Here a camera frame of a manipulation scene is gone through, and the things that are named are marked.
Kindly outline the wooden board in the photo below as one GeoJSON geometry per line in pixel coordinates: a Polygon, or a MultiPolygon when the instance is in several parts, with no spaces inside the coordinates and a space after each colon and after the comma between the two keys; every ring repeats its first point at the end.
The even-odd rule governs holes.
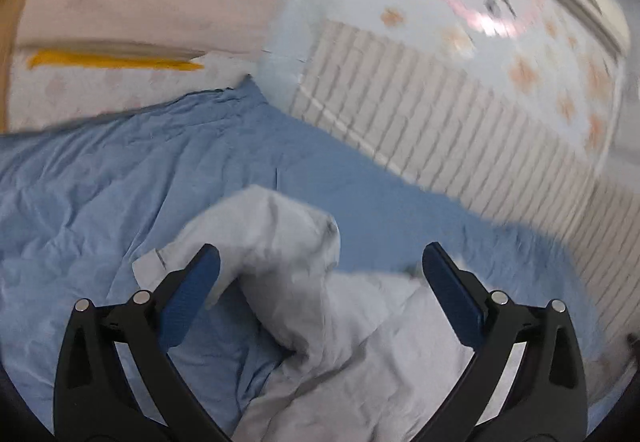
{"type": "Polygon", "coordinates": [[[9,130],[11,64],[18,25],[26,0],[0,2],[0,131],[9,130]]]}

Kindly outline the grey puffer jacket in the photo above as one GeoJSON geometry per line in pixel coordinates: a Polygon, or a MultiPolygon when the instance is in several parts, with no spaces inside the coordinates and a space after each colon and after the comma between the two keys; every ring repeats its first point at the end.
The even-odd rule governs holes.
{"type": "Polygon", "coordinates": [[[337,269],[329,214],[259,186],[210,207],[132,270],[144,289],[204,245],[221,255],[209,292],[238,283],[290,354],[235,428],[238,441],[407,441],[435,414],[472,352],[413,273],[337,269]]]}

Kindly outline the blue bed blanket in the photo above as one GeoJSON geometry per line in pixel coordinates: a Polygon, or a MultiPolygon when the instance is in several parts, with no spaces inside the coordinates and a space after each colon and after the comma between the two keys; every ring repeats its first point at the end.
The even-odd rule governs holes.
{"type": "MultiPolygon", "coordinates": [[[[593,308],[562,247],[404,183],[280,113],[245,80],[67,130],[3,137],[3,440],[61,441],[54,383],[75,303],[126,302],[144,289],[134,262],[252,186],[333,217],[340,272],[413,273],[426,283],[422,254],[439,243],[489,291],[524,305],[563,301],[582,364],[596,347],[593,308]]],[[[169,356],[225,441],[237,441],[248,404],[290,352],[260,324],[238,283],[216,301],[208,296],[169,356]]]]}

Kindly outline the yellow tape strip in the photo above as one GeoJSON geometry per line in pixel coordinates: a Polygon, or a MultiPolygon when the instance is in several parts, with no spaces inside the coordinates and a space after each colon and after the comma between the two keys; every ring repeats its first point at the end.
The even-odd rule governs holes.
{"type": "Polygon", "coordinates": [[[188,60],[161,57],[118,57],[111,55],[72,52],[71,50],[37,50],[27,61],[28,69],[38,67],[79,67],[94,69],[153,69],[198,71],[204,66],[188,60]]]}

